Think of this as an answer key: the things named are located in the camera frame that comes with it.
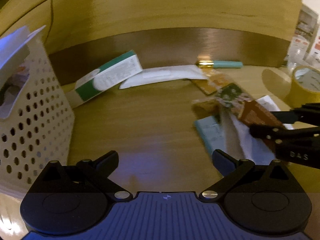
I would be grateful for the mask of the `red brown snack packet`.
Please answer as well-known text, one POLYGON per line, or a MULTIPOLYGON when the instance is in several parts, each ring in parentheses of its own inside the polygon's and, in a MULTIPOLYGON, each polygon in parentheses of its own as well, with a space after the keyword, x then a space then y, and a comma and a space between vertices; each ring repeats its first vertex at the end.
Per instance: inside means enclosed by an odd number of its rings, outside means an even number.
POLYGON ((238 120, 247 127, 260 125, 285 129, 285 126, 271 112, 255 100, 244 101, 238 120))

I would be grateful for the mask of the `green floral packet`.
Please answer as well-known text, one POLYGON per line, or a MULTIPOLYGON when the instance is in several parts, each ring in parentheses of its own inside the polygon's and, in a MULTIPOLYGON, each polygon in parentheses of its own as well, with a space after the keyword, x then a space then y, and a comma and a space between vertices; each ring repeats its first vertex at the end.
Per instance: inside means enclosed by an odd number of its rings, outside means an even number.
POLYGON ((213 96, 205 99, 194 100, 191 109, 199 118, 216 116, 226 109, 236 117, 244 110, 245 103, 253 101, 253 98, 235 83, 219 89, 213 96))

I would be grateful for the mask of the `light blue booklet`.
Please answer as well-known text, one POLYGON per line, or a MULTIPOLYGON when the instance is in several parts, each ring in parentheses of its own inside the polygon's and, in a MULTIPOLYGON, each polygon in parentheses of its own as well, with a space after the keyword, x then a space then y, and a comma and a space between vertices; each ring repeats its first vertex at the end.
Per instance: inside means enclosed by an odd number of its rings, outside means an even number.
POLYGON ((225 111, 196 120, 194 126, 209 156, 220 149, 237 160, 249 159, 258 165, 268 165, 275 159, 262 140, 253 138, 248 127, 225 111))

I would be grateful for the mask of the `yellow tape roll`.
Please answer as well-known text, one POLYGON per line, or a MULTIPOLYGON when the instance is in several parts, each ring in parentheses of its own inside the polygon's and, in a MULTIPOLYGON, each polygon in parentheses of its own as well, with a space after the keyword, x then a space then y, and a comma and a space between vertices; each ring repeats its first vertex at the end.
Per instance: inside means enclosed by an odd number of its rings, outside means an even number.
POLYGON ((290 107, 306 103, 319 103, 319 70, 310 66, 298 66, 291 75, 291 87, 286 97, 290 107))

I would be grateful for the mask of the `white perforated plastic basket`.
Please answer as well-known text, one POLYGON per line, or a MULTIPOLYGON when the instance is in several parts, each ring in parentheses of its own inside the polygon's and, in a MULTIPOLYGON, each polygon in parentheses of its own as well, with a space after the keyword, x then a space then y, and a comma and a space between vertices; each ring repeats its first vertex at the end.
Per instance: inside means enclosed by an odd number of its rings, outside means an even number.
POLYGON ((49 161, 66 164, 73 125, 41 29, 1 38, 1 192, 23 198, 49 161))

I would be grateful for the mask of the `orange patterned packet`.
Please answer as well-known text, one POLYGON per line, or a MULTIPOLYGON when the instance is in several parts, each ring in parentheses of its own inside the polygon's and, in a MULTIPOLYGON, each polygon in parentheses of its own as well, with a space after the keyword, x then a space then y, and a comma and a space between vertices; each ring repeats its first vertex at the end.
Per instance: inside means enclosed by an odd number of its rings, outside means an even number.
POLYGON ((202 68, 202 74, 206 77, 205 80, 191 80, 191 82, 199 88, 205 95, 212 95, 218 90, 233 83, 233 79, 228 75, 209 68, 202 68))

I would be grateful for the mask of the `clear plastic cup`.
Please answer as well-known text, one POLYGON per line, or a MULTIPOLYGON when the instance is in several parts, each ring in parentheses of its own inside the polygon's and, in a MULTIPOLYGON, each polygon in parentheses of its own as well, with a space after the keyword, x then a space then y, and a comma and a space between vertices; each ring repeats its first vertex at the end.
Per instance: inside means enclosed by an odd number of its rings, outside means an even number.
POLYGON ((304 51, 302 51, 301 49, 297 49, 288 53, 286 57, 286 66, 289 74, 292 74, 292 72, 299 66, 308 65, 308 63, 304 61, 304 54, 304 51))

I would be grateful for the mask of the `teal gold pen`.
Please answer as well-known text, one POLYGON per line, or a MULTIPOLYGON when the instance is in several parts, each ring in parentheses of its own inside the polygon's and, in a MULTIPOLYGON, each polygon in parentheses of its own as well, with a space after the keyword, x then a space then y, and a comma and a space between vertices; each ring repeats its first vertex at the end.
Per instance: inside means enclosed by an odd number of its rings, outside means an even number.
POLYGON ((200 68, 242 68, 240 61, 198 61, 196 65, 200 68))

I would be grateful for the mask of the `white flat envelope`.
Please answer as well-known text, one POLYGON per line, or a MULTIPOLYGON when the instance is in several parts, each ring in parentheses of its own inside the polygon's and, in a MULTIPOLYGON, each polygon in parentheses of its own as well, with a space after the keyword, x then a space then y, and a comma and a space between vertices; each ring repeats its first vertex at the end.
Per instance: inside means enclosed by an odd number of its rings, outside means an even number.
POLYGON ((208 77, 196 65, 149 68, 125 80, 119 89, 184 79, 207 80, 208 77))

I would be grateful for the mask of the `green white carton box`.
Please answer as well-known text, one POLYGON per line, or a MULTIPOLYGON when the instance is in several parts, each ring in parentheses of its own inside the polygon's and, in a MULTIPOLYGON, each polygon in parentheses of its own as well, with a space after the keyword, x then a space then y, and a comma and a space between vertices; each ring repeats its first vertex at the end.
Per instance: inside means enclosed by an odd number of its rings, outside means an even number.
POLYGON ((142 70, 136 53, 128 51, 80 78, 66 97, 72 108, 79 107, 142 70))

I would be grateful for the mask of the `photo sign stand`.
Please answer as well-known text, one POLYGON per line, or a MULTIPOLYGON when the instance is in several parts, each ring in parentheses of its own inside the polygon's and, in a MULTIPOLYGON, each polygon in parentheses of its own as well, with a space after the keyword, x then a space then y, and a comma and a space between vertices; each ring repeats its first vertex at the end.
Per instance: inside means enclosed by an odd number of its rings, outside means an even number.
POLYGON ((299 60, 305 58, 306 53, 313 42, 313 36, 317 29, 318 17, 319 14, 317 14, 317 12, 302 4, 285 61, 289 61, 295 57, 299 60))

